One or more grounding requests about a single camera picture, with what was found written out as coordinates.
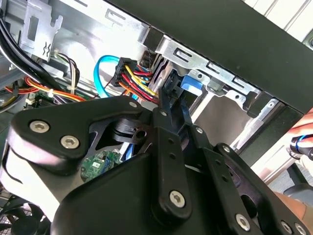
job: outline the silver screw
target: silver screw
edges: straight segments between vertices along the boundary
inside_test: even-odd
[[[295,223],[294,225],[301,235],[307,235],[307,232],[303,229],[303,227],[300,224]]]
[[[167,116],[167,113],[164,112],[164,111],[160,111],[160,113],[161,113],[163,116]]]
[[[289,233],[292,234],[292,230],[291,227],[285,222],[285,221],[281,221],[282,226],[284,227],[284,229]]]
[[[63,136],[61,145],[67,149],[75,149],[79,146],[79,140],[75,136]]]
[[[137,108],[137,105],[134,102],[129,102],[130,106],[133,106],[134,108]]]
[[[203,130],[200,128],[200,127],[196,127],[196,130],[200,133],[200,134],[202,134],[203,133]]]
[[[270,107],[270,108],[272,108],[274,105],[275,105],[275,102],[273,102],[273,101],[268,103],[268,107]]]
[[[170,192],[170,200],[178,208],[183,208],[185,206],[185,198],[178,191],[173,190]]]
[[[44,121],[33,121],[29,125],[29,128],[33,132],[37,132],[37,133],[45,133],[50,129],[48,123],[46,123]]]
[[[236,221],[243,230],[250,231],[250,224],[242,214],[236,214]]]
[[[230,149],[229,149],[226,145],[223,145],[223,149],[224,149],[227,153],[230,153]]]

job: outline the blue plastic tab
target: blue plastic tab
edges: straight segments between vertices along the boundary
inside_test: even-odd
[[[202,95],[202,83],[188,75],[185,75],[180,87],[196,96]]]

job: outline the circuit board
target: circuit board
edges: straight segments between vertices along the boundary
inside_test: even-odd
[[[105,150],[83,161],[80,176],[88,182],[120,163],[118,150]]]

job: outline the human hand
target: human hand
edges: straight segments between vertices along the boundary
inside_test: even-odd
[[[291,138],[313,135],[313,108],[288,131],[288,134],[291,135]],[[313,137],[303,139],[298,145],[303,148],[313,147]]]

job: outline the cooling fan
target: cooling fan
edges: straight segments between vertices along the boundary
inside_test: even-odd
[[[2,231],[11,229],[11,235],[48,235],[50,221],[43,211],[30,202],[12,196],[0,212],[0,218],[6,216],[11,224],[0,223]]]

